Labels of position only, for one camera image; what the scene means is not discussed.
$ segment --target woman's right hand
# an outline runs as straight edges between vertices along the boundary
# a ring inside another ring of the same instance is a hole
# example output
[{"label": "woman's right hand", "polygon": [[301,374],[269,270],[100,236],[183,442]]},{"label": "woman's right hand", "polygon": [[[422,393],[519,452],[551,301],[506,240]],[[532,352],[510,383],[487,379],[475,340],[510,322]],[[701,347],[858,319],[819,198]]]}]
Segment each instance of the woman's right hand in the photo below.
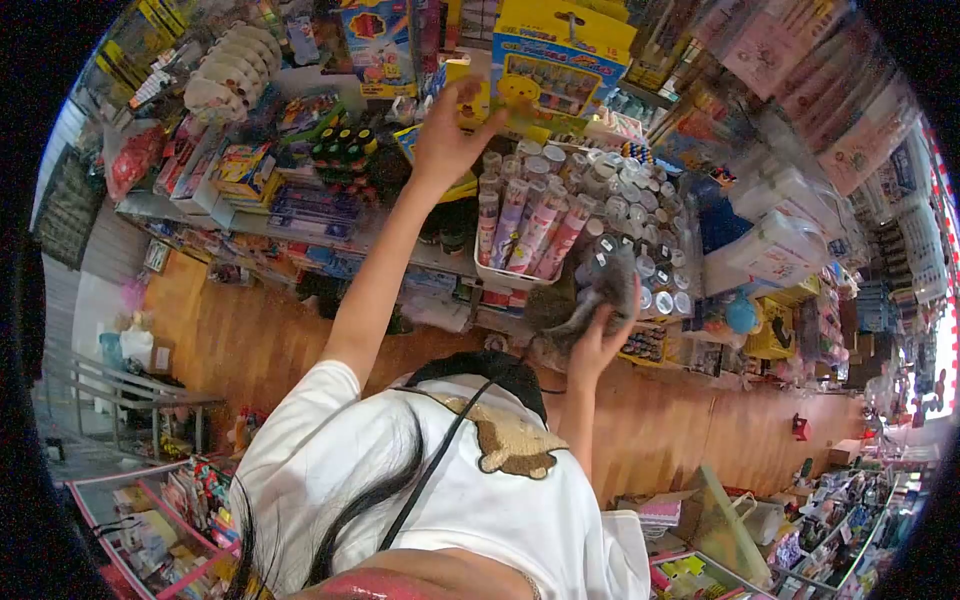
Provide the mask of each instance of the woman's right hand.
[{"label": "woman's right hand", "polygon": [[491,115],[473,135],[458,127],[457,104],[472,101],[480,91],[481,82],[479,75],[471,75],[440,92],[414,147],[414,172],[410,181],[417,186],[427,186],[443,194],[473,166],[490,139],[507,122],[507,110],[502,109]]}]

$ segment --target woman's right arm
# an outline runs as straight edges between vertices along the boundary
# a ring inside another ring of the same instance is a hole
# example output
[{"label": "woman's right arm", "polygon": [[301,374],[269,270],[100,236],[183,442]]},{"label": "woman's right arm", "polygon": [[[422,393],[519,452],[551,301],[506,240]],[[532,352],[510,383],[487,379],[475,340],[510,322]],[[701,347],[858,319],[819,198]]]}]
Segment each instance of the woman's right arm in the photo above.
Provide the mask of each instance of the woman's right arm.
[{"label": "woman's right arm", "polygon": [[506,122],[507,112],[501,110],[474,135],[460,131],[457,103],[469,101],[479,89],[479,79],[470,77],[448,85],[441,92],[420,130],[413,175],[403,187],[333,321],[321,358],[338,360],[350,367],[356,373],[361,390],[367,384],[380,350],[424,219]]}]

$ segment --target woman's left hand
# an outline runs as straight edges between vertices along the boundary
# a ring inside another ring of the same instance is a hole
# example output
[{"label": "woman's left hand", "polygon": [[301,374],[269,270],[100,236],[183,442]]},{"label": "woman's left hand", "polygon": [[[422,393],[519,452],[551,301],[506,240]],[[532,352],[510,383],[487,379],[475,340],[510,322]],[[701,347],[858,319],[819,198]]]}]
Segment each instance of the woman's left hand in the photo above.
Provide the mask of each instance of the woman's left hand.
[{"label": "woman's left hand", "polygon": [[507,122],[507,110],[490,116],[473,135],[457,125],[457,104],[470,102],[480,91],[482,78],[471,75],[447,85],[420,129],[414,148],[414,173],[410,181],[441,194],[473,166],[487,143]]},{"label": "woman's left hand", "polygon": [[627,338],[634,330],[636,315],[640,311],[640,281],[636,275],[634,275],[634,290],[634,312],[613,335],[604,337],[613,307],[609,304],[601,304],[593,313],[590,327],[573,346],[573,351],[570,353],[570,361],[566,367],[568,390],[572,387],[580,391],[593,391],[597,381],[600,380],[600,373],[627,343]]}]

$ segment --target black shoulder strap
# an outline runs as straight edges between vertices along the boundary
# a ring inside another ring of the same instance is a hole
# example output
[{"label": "black shoulder strap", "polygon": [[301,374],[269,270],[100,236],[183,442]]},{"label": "black shoulder strap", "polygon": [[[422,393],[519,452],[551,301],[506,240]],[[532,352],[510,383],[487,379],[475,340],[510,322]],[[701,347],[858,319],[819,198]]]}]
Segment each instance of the black shoulder strap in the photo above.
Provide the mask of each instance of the black shoulder strap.
[{"label": "black shoulder strap", "polygon": [[[450,448],[450,443],[453,442],[453,436],[456,435],[457,429],[460,428],[460,423],[464,422],[464,419],[467,417],[467,413],[470,412],[470,409],[473,408],[473,405],[477,403],[477,400],[480,399],[480,396],[482,396],[483,393],[487,391],[487,388],[489,388],[491,385],[493,385],[493,380],[488,379],[487,383],[483,384],[480,389],[477,390],[477,393],[473,395],[473,398],[470,399],[470,402],[467,403],[467,406],[464,407],[464,410],[460,411],[460,414],[457,415],[456,419],[454,419],[450,426],[447,427],[444,440],[441,442],[440,447],[437,448],[437,454],[430,461],[430,464],[427,465],[426,469],[423,470],[423,475],[420,476],[420,480],[417,482],[414,490],[410,493],[410,497],[407,498],[403,508],[400,509],[400,514],[396,516],[396,519],[394,519],[394,524],[390,526],[390,529],[387,531],[387,535],[383,538],[383,541],[380,542],[380,547],[377,548],[377,552],[389,550],[390,546],[393,545],[396,534],[400,532],[400,527],[403,527],[403,523],[406,522],[410,512],[414,510],[414,506],[416,506],[417,500],[423,493],[423,489],[426,488],[427,482],[430,481],[430,476],[433,475],[433,471],[437,470],[437,466],[440,464],[440,461],[446,454],[447,449]],[[418,390],[416,388],[399,389],[402,392],[412,392],[414,394],[430,396],[430,394],[427,392]]]}]

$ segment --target wooden floor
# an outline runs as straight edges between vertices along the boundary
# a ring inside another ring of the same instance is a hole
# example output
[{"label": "wooden floor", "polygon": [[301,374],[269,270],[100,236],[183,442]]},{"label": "wooden floor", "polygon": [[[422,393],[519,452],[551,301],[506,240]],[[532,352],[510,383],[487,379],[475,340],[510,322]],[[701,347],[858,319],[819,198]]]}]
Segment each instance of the wooden floor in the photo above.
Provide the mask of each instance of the wooden floor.
[{"label": "wooden floor", "polygon": [[[148,287],[146,308],[154,334],[176,343],[174,375],[189,389],[217,394],[228,408],[214,415],[220,444],[240,406],[270,411],[316,362],[331,323],[289,294],[259,283],[253,288],[209,283],[205,265],[171,252],[162,276]],[[453,335],[424,327],[388,337],[365,395],[457,350],[479,349],[486,332]],[[563,377],[541,370],[540,384],[563,386]],[[624,492],[661,492],[682,484],[701,463],[727,486],[757,493],[790,485],[806,457],[815,471],[827,466],[827,449],[855,437],[859,405],[846,396],[802,396],[763,388],[752,392],[713,390],[682,381],[652,381],[630,363],[615,360],[597,390],[594,490],[601,505]],[[556,429],[561,397],[547,396],[550,426]],[[791,419],[809,420],[813,438],[795,442]]]}]

